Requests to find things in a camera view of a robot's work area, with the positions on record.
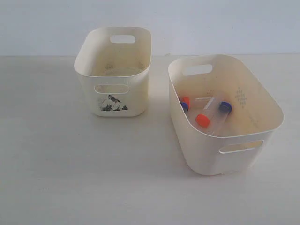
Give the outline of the orange-capped tube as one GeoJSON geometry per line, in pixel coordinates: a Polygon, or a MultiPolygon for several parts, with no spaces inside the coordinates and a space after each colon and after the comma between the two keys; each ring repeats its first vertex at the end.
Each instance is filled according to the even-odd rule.
{"type": "Polygon", "coordinates": [[[210,101],[211,97],[192,97],[184,96],[180,98],[180,102],[187,104],[189,107],[202,107],[210,101]]]}
{"type": "Polygon", "coordinates": [[[212,97],[201,112],[196,116],[195,121],[203,128],[207,128],[210,125],[213,114],[216,110],[216,98],[212,97]]]}

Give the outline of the blue-capped tube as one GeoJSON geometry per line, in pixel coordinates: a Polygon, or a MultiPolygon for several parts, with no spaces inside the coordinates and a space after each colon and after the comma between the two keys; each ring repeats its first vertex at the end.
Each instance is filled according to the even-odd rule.
{"type": "Polygon", "coordinates": [[[232,105],[226,100],[226,95],[224,93],[219,93],[216,97],[216,106],[212,118],[213,127],[212,135],[218,136],[221,128],[225,124],[228,116],[232,112],[232,105]]]}
{"type": "Polygon", "coordinates": [[[181,107],[184,111],[184,113],[187,113],[188,112],[188,104],[184,103],[184,102],[181,102],[181,107]]]}

